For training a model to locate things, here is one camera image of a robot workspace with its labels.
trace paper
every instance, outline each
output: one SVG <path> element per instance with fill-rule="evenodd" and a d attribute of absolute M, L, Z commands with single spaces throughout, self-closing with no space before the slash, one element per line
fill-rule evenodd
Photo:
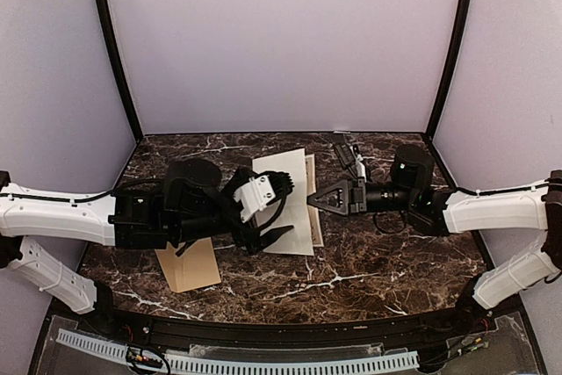
<path fill-rule="evenodd" d="M 156 251 L 172 292 L 188 292 L 220 283 L 219 266 L 210 238 L 196 241 L 179 258 L 176 250 L 168 243 L 165 250 Z"/>
<path fill-rule="evenodd" d="M 252 162 L 252 167 L 256 173 L 262 173 L 266 170 L 286 171 L 291 175 L 292 182 L 295 185 L 291 195 L 287 197 L 285 209 L 268 230 L 290 225 L 293 225 L 294 229 L 283 234 L 277 242 L 266 248 L 265 252 L 313 256 L 312 230 L 306 205 L 305 150 L 297 149 L 287 153 L 256 158 Z M 277 205 L 278 202 L 257 213 L 257 224 L 260 225 L 267 221 L 277 209 Z"/>
<path fill-rule="evenodd" d="M 314 161 L 314 154 L 305 157 L 306 165 L 306 195 L 312 195 L 316 192 L 316 163 Z M 318 208 L 315 206 L 308 207 L 308 219 L 310 220 L 310 229 L 313 236 L 313 246 L 316 248 L 324 246 L 324 239 L 322 238 L 322 230 L 320 226 L 320 215 Z"/>

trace cardboard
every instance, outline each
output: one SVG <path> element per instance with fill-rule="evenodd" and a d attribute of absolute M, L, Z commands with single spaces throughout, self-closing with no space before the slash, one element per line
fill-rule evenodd
<path fill-rule="evenodd" d="M 169 243 L 165 250 L 157 250 L 156 255 L 172 292 L 188 292 L 220 283 L 219 265 L 210 238 L 196 241 L 179 258 Z"/>
<path fill-rule="evenodd" d="M 306 165 L 306 195 L 312 195 L 316 192 L 316 163 L 314 161 L 314 154 L 305 157 Z M 313 246 L 321 248 L 324 246 L 324 239 L 322 238 L 322 229 L 320 225 L 320 215 L 318 208 L 315 206 L 308 207 L 308 219 L 310 220 L 310 229 L 312 231 Z"/>

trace white arm link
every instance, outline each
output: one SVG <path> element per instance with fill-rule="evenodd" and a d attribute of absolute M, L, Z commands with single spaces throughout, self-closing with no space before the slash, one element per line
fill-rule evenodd
<path fill-rule="evenodd" d="M 533 185 L 543 184 L 544 180 Z M 455 192 L 443 211 L 450 233 L 488 228 L 528 227 L 546 229 L 546 209 L 541 199 L 548 187 L 489 196 Z"/>
<path fill-rule="evenodd" d="M 537 281 L 558 274 L 560 269 L 541 252 L 543 244 L 542 235 L 509 261 L 482 274 L 474 286 L 474 299 L 485 309 L 490 309 Z"/>
<path fill-rule="evenodd" d="M 57 198 L 85 198 L 86 194 L 34 191 L 9 184 L 2 193 Z M 115 246 L 115 230 L 108 217 L 115 214 L 115 198 L 71 204 L 40 199 L 0 198 L 0 233 L 7 237 L 50 236 Z"/>
<path fill-rule="evenodd" d="M 97 288 L 88 278 L 79 276 L 49 255 L 35 240 L 24 237 L 19 248 L 23 257 L 8 268 L 64 302 L 77 314 L 94 310 Z"/>

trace dark marble surface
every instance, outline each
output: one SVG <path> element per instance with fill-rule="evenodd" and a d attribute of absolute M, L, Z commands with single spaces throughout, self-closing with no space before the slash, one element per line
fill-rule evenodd
<path fill-rule="evenodd" d="M 203 157 L 227 179 L 251 159 L 305 148 L 316 155 L 319 187 L 346 177 L 331 148 L 331 133 L 153 135 L 142 141 L 123 176 L 163 177 L 167 163 Z M 423 146 L 420 135 L 353 133 L 374 179 L 385 179 L 402 143 Z M 436 171 L 434 184 L 443 185 Z M 397 219 L 381 224 L 399 224 Z M 153 250 L 90 245 L 81 274 L 103 281 L 120 309 L 200 321 L 319 323 L 418 314 L 452 306 L 465 282 L 485 265 L 470 234 L 422 236 L 408 227 L 381 234 L 368 215 L 346 218 L 321 212 L 324 248 L 315 256 L 248 256 L 230 236 L 213 239 L 222 283 L 173 293 Z"/>

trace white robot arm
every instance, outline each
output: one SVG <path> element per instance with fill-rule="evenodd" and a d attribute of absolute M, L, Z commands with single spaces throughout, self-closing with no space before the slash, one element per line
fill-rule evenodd
<path fill-rule="evenodd" d="M 469 230 L 525 227 L 550 230 L 547 218 L 547 200 L 556 202 L 558 193 L 551 191 L 547 180 L 537 181 L 524 187 L 506 190 L 506 193 L 481 196 L 469 195 L 461 191 L 450 195 L 443 211 L 444 220 L 450 233 Z M 542 232 L 526 249 L 513 256 L 498 268 L 480 276 L 472 297 L 484 309 L 491 309 L 508 297 L 525 290 L 546 277 L 560 273 L 561 269 L 544 251 L 545 233 Z"/>
<path fill-rule="evenodd" d="M 449 235 L 471 230 L 527 227 L 546 230 L 525 250 L 500 267 L 471 280 L 458 307 L 485 314 L 508 297 L 562 270 L 562 171 L 532 184 L 496 191 L 434 189 L 433 158 L 415 145 L 397 148 L 390 182 L 374 183 L 365 172 L 357 146 L 335 146 L 344 169 L 355 180 L 344 179 L 308 197 L 308 204 L 349 216 L 388 211 L 404 213 L 405 221 L 427 235 Z M 336 205 L 327 198 L 337 197 Z"/>
<path fill-rule="evenodd" d="M 237 246 L 257 253 L 292 226 L 267 230 L 280 214 L 292 181 L 282 172 L 256 175 L 240 168 L 219 191 L 221 174 L 205 160 L 176 162 L 163 180 L 136 180 L 98 194 L 34 191 L 0 172 L 0 268 L 16 271 L 77 314 L 106 304 L 108 288 L 79 276 L 49 255 L 33 236 L 61 237 L 127 249 L 165 249 L 230 232 Z M 157 185 L 135 191 L 139 184 Z M 279 201 L 278 212 L 256 227 L 252 217 Z"/>

